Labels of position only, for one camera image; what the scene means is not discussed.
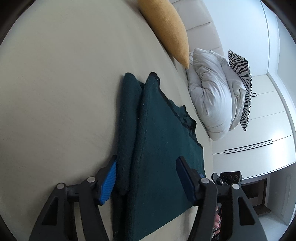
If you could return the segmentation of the person right hand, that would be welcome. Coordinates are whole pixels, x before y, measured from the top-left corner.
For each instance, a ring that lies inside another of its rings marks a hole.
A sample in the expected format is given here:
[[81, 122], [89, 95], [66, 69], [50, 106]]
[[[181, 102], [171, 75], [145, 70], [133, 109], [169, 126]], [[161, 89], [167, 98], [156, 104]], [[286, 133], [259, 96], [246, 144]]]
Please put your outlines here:
[[220, 204], [217, 204], [214, 226], [213, 226], [213, 235], [217, 235], [220, 232], [221, 222], [222, 222], [222, 207]]

